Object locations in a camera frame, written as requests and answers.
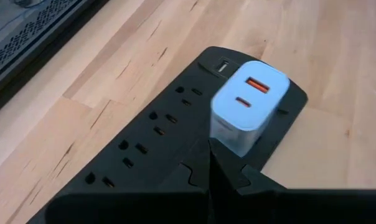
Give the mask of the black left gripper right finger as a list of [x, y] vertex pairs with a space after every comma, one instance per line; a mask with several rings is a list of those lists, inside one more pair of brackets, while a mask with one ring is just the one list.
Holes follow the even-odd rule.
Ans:
[[216, 139], [210, 140], [210, 193], [217, 223], [272, 223], [285, 187]]

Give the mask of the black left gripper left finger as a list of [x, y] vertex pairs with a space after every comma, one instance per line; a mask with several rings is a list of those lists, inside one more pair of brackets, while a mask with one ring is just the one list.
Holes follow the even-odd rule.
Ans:
[[197, 139], [171, 174], [158, 185], [166, 194], [162, 223], [207, 223], [209, 207], [210, 146]]

